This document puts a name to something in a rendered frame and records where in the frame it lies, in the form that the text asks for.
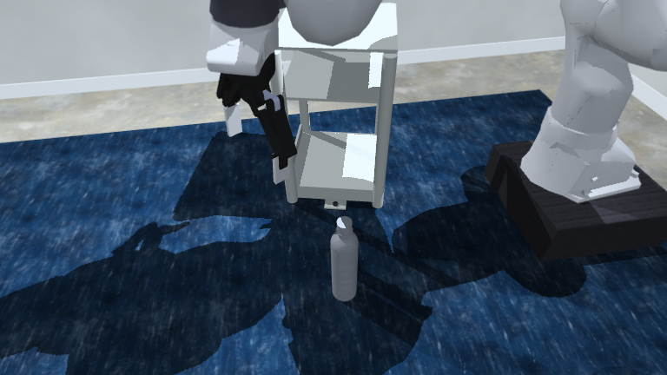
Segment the white open shelving unit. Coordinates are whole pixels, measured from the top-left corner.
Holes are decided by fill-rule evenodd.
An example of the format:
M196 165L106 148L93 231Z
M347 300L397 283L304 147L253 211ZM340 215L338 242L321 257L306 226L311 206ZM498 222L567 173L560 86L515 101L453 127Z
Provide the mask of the white open shelving unit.
M294 51L285 79L281 50ZM307 43L285 8L270 83L272 94L284 98L287 119L287 100L299 101L297 154L289 158L285 180L289 203L311 198L326 199L325 209L346 210L347 201L383 206L397 53L396 3L381 3L358 37L334 47ZM374 134L310 131L308 101L377 103Z

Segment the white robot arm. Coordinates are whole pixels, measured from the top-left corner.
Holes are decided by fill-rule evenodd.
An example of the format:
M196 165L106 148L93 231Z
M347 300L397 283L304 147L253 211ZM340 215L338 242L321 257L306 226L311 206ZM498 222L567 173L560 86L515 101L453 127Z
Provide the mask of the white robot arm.
M208 70L259 75L279 47L279 9L306 42L333 47L358 37L382 1L210 0ZM667 0L560 0L560 9L565 69L520 168L577 203L639 189L617 125L634 90L629 63L667 72Z

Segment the grey bottle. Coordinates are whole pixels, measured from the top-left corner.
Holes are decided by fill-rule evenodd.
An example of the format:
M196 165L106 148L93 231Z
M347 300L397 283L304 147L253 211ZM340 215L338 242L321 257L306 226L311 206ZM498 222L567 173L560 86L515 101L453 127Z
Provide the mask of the grey bottle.
M349 301L357 292L359 249L358 237L349 217L341 216L337 220L330 247L333 296L340 301Z

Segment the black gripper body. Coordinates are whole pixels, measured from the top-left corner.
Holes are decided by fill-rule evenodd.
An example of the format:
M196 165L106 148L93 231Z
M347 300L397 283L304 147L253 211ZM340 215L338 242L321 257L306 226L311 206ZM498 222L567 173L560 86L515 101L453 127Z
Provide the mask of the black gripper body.
M225 74L225 76L232 82L241 84L242 88L239 91L239 94L241 95L241 99L244 102L247 101L245 100L242 91L249 89L252 97L254 98L254 102L257 108L259 108L266 103L262 91L267 90L268 92L271 93L269 82L273 77L274 72L275 72L275 52L273 54L270 54L270 56L264 62L261 68L261 72L258 76L241 76L232 74Z

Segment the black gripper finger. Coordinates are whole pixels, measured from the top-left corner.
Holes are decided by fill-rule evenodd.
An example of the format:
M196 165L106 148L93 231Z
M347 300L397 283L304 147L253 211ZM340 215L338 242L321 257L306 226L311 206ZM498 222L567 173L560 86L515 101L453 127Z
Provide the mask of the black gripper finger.
M220 74L216 95L222 99L229 137L242 132L240 104L238 103L241 101L241 95L238 93L241 88L241 84L232 82L223 73Z
M262 91L266 106L259 110L249 89L242 94L248 102L255 117L258 117L273 150L274 183L278 184L289 177L289 158L297 154L294 138L289 126L282 95L273 95L267 90Z

